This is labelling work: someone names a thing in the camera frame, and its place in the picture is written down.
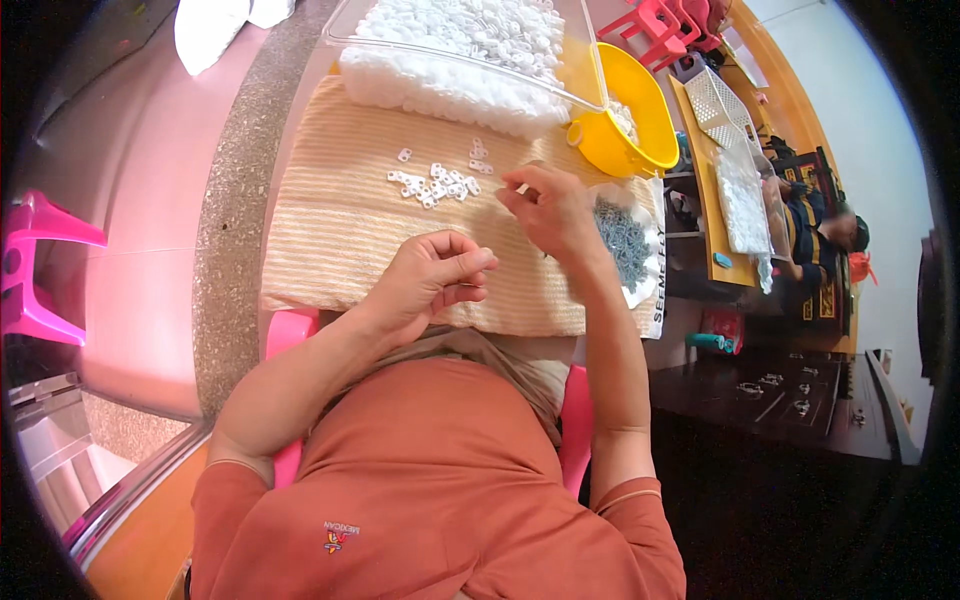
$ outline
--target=orange t-shirt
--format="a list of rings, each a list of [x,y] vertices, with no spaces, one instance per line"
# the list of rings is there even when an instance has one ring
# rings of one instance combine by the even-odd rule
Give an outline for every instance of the orange t-shirt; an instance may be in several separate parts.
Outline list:
[[[659,490],[625,482],[596,515],[564,489],[510,383],[466,360],[404,362],[319,423],[293,485],[268,491],[236,463],[204,471],[191,596],[684,597],[660,498],[646,493]]]

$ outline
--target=yellow plastic basket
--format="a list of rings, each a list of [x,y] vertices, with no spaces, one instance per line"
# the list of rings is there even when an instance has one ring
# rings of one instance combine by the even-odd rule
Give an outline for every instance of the yellow plastic basket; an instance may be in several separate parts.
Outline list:
[[[614,177],[650,179],[677,164],[680,149],[663,92],[657,80],[632,56],[616,46],[597,44],[607,89],[630,107],[639,145],[613,122],[609,112],[586,112],[570,124],[566,141],[598,169]]]

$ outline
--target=person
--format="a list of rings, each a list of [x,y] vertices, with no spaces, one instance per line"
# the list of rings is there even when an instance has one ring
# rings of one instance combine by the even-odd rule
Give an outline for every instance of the person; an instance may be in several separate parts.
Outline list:
[[[557,413],[538,418],[530,377],[435,342],[454,332],[430,335],[443,308],[487,297],[499,265],[436,231],[405,241],[359,304],[230,394],[193,497],[192,598],[684,597],[643,346],[592,200],[542,163],[503,180],[497,199],[586,308],[589,508],[562,485],[546,427]],[[418,345],[429,357],[411,359]],[[296,481],[271,490],[271,457],[304,435]]]
[[[863,219],[845,204],[837,216],[825,218],[823,194],[803,182],[769,178],[763,183],[763,199],[774,248],[788,257],[779,261],[780,266],[786,276],[800,283],[807,296],[836,277],[838,250],[863,252],[870,243],[870,230]],[[775,210],[780,203],[782,217]]]

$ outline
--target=striped towel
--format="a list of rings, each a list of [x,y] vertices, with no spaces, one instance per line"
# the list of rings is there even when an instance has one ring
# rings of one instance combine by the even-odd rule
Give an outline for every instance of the striped towel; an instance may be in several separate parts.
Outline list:
[[[490,152],[491,176],[468,168],[475,136]],[[397,161],[402,148],[413,150],[409,162]],[[489,274],[486,300],[450,307],[436,323],[520,336],[583,334],[584,307],[570,297],[557,262],[544,258],[493,195],[500,174],[537,158],[577,174],[587,186],[612,180],[567,146],[559,128],[528,142],[419,114],[360,107],[347,98],[340,77],[327,76],[303,114],[280,185],[262,306],[346,311],[366,296],[405,239],[450,228],[493,249],[500,266]],[[400,184],[386,179],[387,171],[398,169],[430,180],[433,162],[474,175],[482,193],[463,203],[444,198],[426,210],[415,198],[402,198]],[[640,203],[658,214],[650,184],[634,179],[630,185]],[[660,336],[658,295],[634,310],[644,337]]]

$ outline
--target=white plastic basket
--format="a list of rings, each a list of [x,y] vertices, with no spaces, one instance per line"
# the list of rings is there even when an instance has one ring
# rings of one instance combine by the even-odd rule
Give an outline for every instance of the white plastic basket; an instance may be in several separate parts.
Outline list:
[[[727,84],[723,83],[712,69],[704,69],[684,84],[686,95],[690,98],[697,123],[707,135],[723,146],[732,148],[737,141],[747,138],[758,148],[759,138],[750,119],[750,113],[743,106]]]

